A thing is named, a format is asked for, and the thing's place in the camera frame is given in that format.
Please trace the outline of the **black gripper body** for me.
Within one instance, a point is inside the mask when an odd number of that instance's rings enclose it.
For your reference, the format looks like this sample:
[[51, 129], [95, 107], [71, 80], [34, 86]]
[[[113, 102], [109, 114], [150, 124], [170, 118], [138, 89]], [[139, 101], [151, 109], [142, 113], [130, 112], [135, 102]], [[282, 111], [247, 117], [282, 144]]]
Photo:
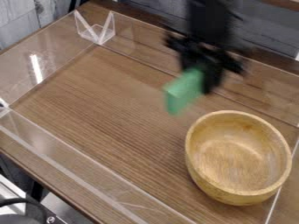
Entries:
[[198, 51], [201, 59], [197, 67], [206, 69], [211, 66], [219, 66], [235, 74], [242, 74], [245, 71], [243, 62], [229, 53], [231, 48], [230, 41], [230, 31], [222, 31], [219, 34], [214, 33], [210, 37], [205, 33], [202, 35], [190, 33], [183, 36], [175, 36], [169, 31], [166, 33], [165, 45], [175, 50], [178, 55], [181, 51]]

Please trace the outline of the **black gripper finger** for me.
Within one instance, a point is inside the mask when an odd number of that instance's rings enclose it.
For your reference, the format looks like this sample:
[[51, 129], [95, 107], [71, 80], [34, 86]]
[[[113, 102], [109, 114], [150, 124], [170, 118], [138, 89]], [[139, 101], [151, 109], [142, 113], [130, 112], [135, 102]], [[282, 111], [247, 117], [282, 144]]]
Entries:
[[182, 70], [187, 70], [199, 65], [201, 53], [194, 50], [181, 51], [179, 59], [181, 59]]
[[209, 66], [205, 69], [203, 78], [203, 93], [207, 95], [213, 90], [221, 85], [223, 80], [223, 67], [222, 66]]

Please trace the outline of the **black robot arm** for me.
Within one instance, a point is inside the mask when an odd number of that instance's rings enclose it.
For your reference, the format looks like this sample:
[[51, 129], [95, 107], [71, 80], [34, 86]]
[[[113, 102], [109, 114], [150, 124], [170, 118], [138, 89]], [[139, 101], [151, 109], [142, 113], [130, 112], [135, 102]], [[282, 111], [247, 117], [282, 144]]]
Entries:
[[182, 70], [202, 73], [199, 88], [209, 94], [226, 71], [245, 72], [245, 62], [230, 55], [235, 15], [223, 0], [189, 0], [187, 16], [187, 31], [181, 38], [167, 33], [165, 44], [178, 52]]

